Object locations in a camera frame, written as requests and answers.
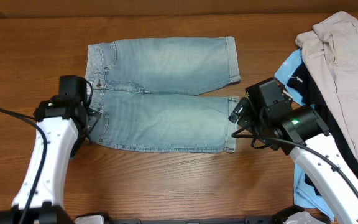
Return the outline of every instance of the wooden table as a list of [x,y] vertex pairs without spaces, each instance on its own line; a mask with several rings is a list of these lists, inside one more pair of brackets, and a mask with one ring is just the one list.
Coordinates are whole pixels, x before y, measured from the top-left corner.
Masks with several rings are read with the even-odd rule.
[[[236,38],[241,82],[205,94],[244,96],[274,75],[297,34],[330,14],[82,17],[0,20],[0,107],[32,114],[57,94],[60,75],[84,76],[87,45],[143,37]],[[35,131],[0,113],[0,210],[24,180]],[[293,204],[293,162],[239,139],[233,154],[139,153],[84,146],[70,161],[65,209],[114,218],[240,218]]]

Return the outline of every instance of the beige garment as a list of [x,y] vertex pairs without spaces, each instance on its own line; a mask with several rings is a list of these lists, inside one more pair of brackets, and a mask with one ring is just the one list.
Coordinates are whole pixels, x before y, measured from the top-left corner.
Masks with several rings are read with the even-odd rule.
[[295,42],[358,161],[358,20],[338,12],[313,30]]

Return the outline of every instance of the black cloth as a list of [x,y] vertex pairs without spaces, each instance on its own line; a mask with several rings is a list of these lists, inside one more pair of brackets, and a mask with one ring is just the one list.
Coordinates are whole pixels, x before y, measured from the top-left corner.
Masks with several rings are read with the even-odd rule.
[[347,144],[345,137],[342,134],[334,116],[329,111],[326,102],[317,87],[316,82],[310,75],[306,65],[302,63],[294,72],[288,86],[299,91],[302,95],[302,102],[306,105],[315,105],[314,109],[320,115],[321,119],[327,124],[329,132],[333,135],[335,143],[343,159],[353,171],[354,175],[358,178],[358,162],[354,157],[349,145]]

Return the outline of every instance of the light blue cloth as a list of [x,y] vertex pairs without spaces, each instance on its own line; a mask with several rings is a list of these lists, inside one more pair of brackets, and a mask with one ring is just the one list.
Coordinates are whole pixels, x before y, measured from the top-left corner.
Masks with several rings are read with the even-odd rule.
[[302,54],[301,49],[298,49],[284,61],[280,66],[277,72],[274,74],[274,77],[280,81],[281,84],[285,85],[285,89],[289,94],[291,94],[293,101],[297,102],[299,105],[305,105],[302,103],[302,96],[298,90],[290,88],[287,86],[288,80],[291,78],[295,70],[302,64]]
[[305,183],[305,172],[298,165],[295,164],[293,174],[293,200],[295,205],[303,208],[318,208],[329,219],[334,221],[334,214],[324,201],[322,196],[316,195],[314,187]]
[[88,46],[91,139],[139,152],[233,152],[235,97],[195,96],[240,81],[233,37],[118,40]]

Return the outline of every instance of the blue fabric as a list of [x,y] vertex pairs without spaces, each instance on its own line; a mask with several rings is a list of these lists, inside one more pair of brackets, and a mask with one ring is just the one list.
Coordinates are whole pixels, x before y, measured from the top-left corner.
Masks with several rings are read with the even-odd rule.
[[234,38],[118,40],[88,46],[98,144],[140,152],[233,152],[234,97],[195,96],[240,81]]
[[284,63],[280,66],[277,72],[274,74],[274,77],[280,81],[281,84],[285,85],[285,89],[289,94],[291,94],[293,101],[297,102],[299,105],[305,105],[302,103],[302,96],[296,89],[290,88],[287,86],[288,80],[291,78],[295,70],[302,63],[302,54],[301,49],[298,49],[284,61]]
[[293,174],[293,200],[295,205],[299,205],[303,208],[318,208],[333,222],[333,212],[328,207],[323,197],[316,195],[314,187],[305,183],[305,175],[303,169],[298,164],[295,164]]

